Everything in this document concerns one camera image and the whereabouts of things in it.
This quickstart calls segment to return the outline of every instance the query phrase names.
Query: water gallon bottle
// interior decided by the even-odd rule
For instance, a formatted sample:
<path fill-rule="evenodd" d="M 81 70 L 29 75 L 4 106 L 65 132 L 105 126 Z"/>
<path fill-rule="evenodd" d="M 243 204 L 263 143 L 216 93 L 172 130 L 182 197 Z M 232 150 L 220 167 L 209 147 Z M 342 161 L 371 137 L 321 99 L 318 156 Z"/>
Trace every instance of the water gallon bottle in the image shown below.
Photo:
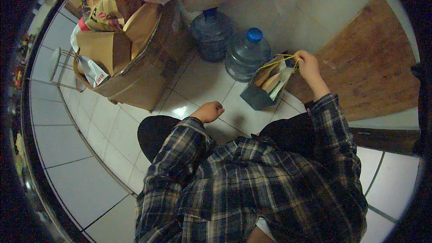
<path fill-rule="evenodd" d="M 271 48 L 258 28 L 251 28 L 246 35 L 234 37 L 227 46 L 225 68 L 236 81 L 249 82 L 254 73 L 271 59 Z"/>
<path fill-rule="evenodd" d="M 232 24 L 227 15 L 218 12 L 217 8 L 204 10 L 192 21 L 191 30 L 203 60 L 224 60 L 228 39 L 232 33 Z"/>

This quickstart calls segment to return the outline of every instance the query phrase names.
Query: white undershirt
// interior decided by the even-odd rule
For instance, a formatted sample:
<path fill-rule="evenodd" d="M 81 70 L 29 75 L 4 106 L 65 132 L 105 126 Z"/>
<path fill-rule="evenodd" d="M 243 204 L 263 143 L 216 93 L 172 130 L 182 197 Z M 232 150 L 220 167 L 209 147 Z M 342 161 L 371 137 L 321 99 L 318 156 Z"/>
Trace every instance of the white undershirt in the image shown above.
<path fill-rule="evenodd" d="M 270 232 L 269 227 L 267 226 L 267 222 L 265 219 L 258 217 L 258 221 L 256 222 L 256 226 L 258 226 L 258 228 L 260 228 L 264 234 L 266 234 L 270 239 L 275 240 L 273 235 Z"/>

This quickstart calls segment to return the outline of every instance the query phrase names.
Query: gold rope handle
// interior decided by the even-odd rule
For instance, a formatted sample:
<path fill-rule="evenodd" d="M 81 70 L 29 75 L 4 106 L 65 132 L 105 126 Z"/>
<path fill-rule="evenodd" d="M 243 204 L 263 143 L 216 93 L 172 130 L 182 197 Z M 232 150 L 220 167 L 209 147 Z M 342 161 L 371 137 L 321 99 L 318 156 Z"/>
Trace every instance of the gold rope handle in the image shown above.
<path fill-rule="evenodd" d="M 271 62 L 271 63 L 268 64 L 268 65 L 262 66 L 262 67 L 260 67 L 260 68 L 257 70 L 257 72 L 260 71 L 260 70 L 262 70 L 262 69 L 264 69 L 264 68 L 271 67 L 271 66 L 273 66 L 274 64 L 278 64 L 278 63 L 280 63 L 280 62 L 282 62 L 282 61 L 285 61 L 285 60 L 287 60 L 287 59 L 290 59 L 290 58 L 294 58 L 294 57 L 296 57 L 295 55 L 285 55 L 285 54 L 276 54 L 275 56 L 283 56 L 284 59 L 281 59 L 281 60 L 278 60 L 278 61 L 275 61 L 275 62 Z M 297 71 L 297 69 L 299 69 L 299 61 L 300 61 L 300 59 L 301 59 L 301 58 L 299 57 L 299 58 L 297 58 L 297 59 L 295 60 L 294 68 L 292 69 L 291 73 L 289 74 L 288 79 L 286 80 L 286 82 L 285 82 L 285 84 L 283 85 L 283 87 L 281 88 L 281 90 L 284 90 L 284 89 L 285 89 L 286 85 L 288 84 L 289 78 L 291 78 L 291 76 L 292 76 L 292 75 Z"/>

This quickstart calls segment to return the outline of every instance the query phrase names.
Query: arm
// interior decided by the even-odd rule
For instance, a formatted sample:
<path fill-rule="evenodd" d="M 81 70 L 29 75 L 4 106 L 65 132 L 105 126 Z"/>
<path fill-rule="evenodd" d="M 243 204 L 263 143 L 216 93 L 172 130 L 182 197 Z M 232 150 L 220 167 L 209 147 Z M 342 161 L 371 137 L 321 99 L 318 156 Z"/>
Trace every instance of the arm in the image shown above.
<path fill-rule="evenodd" d="M 135 242 L 168 242 L 181 236 L 174 212 L 187 179 L 194 173 L 198 149 L 209 145 L 203 123 L 216 120 L 223 111 L 218 102 L 207 103 L 178 123 L 166 138 L 137 198 Z"/>
<path fill-rule="evenodd" d="M 331 196 L 345 212 L 346 218 L 338 226 L 346 231 L 342 233 L 346 241 L 359 242 L 366 231 L 368 204 L 360 183 L 361 164 L 356 155 L 357 146 L 339 106 L 338 96 L 330 93 L 319 74 L 317 59 L 305 51 L 296 54 L 301 58 L 300 73 L 315 96 L 316 104 L 310 110 L 315 129 L 315 153 L 325 168 L 324 178 L 331 188 Z"/>
<path fill-rule="evenodd" d="M 315 128 L 315 152 L 320 163 L 331 173 L 332 180 L 339 181 L 345 189 L 360 192 L 360 159 L 357 146 L 349 132 L 347 121 L 339 106 L 338 97 L 321 78 L 316 57 L 306 51 L 296 52 L 300 74 L 314 93 L 315 106 L 311 120 Z"/>

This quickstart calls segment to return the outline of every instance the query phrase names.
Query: blue bottle cap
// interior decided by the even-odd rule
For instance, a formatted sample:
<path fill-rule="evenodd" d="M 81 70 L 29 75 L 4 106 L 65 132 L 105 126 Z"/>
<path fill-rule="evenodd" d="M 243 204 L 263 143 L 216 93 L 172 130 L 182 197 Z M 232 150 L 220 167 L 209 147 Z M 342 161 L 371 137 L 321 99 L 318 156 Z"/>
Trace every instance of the blue bottle cap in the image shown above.
<path fill-rule="evenodd" d="M 217 7 L 209 8 L 208 10 L 203 10 L 202 13 L 204 14 L 204 17 L 215 15 L 217 13 Z"/>
<path fill-rule="evenodd" d="M 250 28 L 246 33 L 247 39 L 252 43 L 257 43 L 263 38 L 263 33 L 256 27 Z"/>

